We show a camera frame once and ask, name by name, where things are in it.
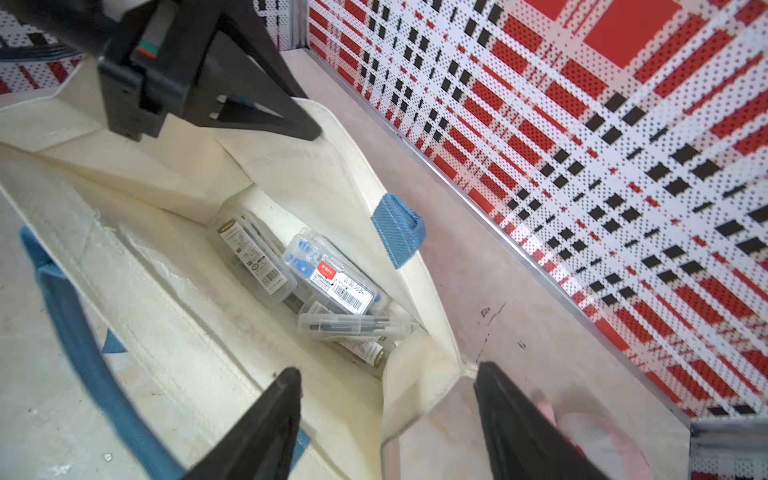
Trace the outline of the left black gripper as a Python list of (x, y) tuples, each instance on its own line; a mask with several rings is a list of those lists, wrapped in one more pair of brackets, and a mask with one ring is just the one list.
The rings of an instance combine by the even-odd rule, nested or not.
[(109, 129), (159, 136), (166, 116), (312, 141), (319, 124), (251, 1), (150, 1), (127, 11), (98, 61)]

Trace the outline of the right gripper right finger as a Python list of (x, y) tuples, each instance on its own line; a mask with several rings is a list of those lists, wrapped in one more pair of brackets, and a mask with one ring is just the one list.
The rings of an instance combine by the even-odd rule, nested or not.
[(479, 364), (474, 391), (495, 479), (605, 477), (497, 364)]

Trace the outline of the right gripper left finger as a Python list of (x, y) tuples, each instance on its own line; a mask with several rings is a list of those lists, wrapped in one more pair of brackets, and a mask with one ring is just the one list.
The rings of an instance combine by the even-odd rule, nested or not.
[(301, 374), (284, 369), (187, 479), (286, 479), (301, 419)]

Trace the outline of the clear compass case gold label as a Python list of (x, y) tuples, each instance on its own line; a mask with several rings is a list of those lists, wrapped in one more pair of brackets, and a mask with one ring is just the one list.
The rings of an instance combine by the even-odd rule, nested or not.
[(252, 212), (225, 203), (208, 227), (212, 248), (246, 290), (269, 308), (284, 302), (298, 286), (281, 259), (276, 237)]

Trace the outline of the clear compass case red label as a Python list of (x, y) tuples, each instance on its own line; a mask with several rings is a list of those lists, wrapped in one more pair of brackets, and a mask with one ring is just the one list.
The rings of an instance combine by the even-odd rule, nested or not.
[(282, 261), (343, 313), (382, 314), (390, 297), (328, 239), (305, 228), (285, 247)]

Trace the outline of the cream canvas tote bag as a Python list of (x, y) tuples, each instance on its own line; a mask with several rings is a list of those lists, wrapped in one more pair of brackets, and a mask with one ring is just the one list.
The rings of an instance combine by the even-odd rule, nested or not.
[[(297, 479), (381, 479), (381, 456), (463, 373), (419, 255), (395, 267), (372, 220), (385, 187), (322, 104), (300, 103), (313, 141), (205, 129), (169, 117), (158, 138), (108, 129), (93, 61), (60, 87), (1, 103), (1, 189), (137, 360), (220, 439), (287, 367), (302, 375), (311, 443)], [(301, 336), (290, 310), (261, 304), (207, 232), (240, 200), (279, 241), (325, 236), (418, 321), (381, 377)]]

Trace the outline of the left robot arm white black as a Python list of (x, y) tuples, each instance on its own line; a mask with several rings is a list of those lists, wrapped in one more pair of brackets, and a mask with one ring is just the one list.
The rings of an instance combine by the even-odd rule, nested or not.
[(1, 7), (96, 57), (109, 129), (131, 140), (158, 137), (169, 114), (308, 141), (322, 132), (250, 1), (149, 1), (118, 20), (100, 1)]

